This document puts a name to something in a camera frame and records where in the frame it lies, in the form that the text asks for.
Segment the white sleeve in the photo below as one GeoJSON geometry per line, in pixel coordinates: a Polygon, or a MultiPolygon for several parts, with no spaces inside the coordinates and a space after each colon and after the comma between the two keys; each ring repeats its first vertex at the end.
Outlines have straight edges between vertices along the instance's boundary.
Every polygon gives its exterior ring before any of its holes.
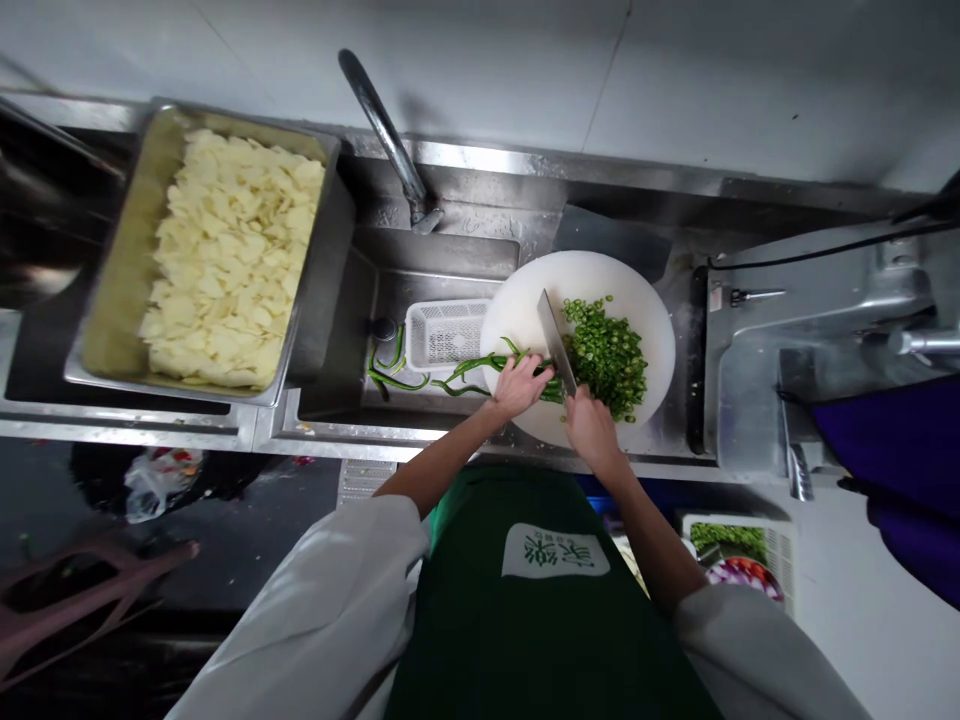
{"type": "Polygon", "coordinates": [[[705,587],[680,603],[674,625],[726,717],[870,720],[819,648],[762,592],[705,587]]]}
{"type": "Polygon", "coordinates": [[[403,652],[407,574],[428,547],[413,501],[346,505],[311,527],[167,715],[341,717],[403,652]]]}

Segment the plastic crate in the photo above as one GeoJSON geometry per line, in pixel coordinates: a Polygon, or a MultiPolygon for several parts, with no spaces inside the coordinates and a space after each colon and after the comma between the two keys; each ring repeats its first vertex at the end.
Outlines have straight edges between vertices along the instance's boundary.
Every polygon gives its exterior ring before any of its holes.
{"type": "Polygon", "coordinates": [[[767,545],[765,565],[780,583],[780,589],[783,590],[783,606],[787,615],[796,618],[798,598],[794,572],[797,567],[797,533],[792,522],[732,513],[682,512],[678,513],[678,516],[681,523],[681,536],[688,540],[690,529],[694,523],[698,522],[763,528],[764,541],[767,545]]]}
{"type": "Polygon", "coordinates": [[[480,357],[480,330],[489,300],[436,300],[407,310],[407,367],[417,372],[453,370],[480,357]]]}

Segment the faucet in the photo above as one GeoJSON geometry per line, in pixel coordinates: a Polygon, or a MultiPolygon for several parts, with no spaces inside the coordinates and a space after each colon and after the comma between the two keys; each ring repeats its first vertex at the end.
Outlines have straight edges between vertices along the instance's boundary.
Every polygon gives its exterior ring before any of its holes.
{"type": "Polygon", "coordinates": [[[360,60],[350,50],[341,50],[337,58],[353,94],[357,96],[360,107],[363,108],[374,132],[383,144],[383,149],[387,152],[390,164],[393,165],[393,169],[400,176],[400,182],[403,183],[403,196],[410,204],[410,229],[418,235],[433,232],[443,219],[443,210],[436,207],[427,210],[427,190],[423,180],[420,179],[417,168],[407,155],[400,135],[390,121],[390,116],[387,115],[380,96],[370,82],[370,77],[360,64],[360,60]]]}

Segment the plastic bag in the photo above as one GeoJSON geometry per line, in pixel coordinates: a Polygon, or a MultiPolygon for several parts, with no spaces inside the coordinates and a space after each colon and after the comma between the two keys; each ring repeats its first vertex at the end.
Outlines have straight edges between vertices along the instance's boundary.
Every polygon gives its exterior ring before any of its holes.
{"type": "Polygon", "coordinates": [[[134,459],[123,478],[130,488],[127,522],[160,517],[173,498],[190,489],[203,462],[203,450],[147,448],[134,459]]]}

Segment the green apron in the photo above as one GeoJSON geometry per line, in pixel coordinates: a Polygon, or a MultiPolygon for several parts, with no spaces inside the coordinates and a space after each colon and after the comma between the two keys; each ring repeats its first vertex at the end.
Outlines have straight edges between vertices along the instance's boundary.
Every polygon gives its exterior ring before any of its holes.
{"type": "Polygon", "coordinates": [[[388,720],[722,717],[572,476],[465,470],[433,527],[388,720]]]}

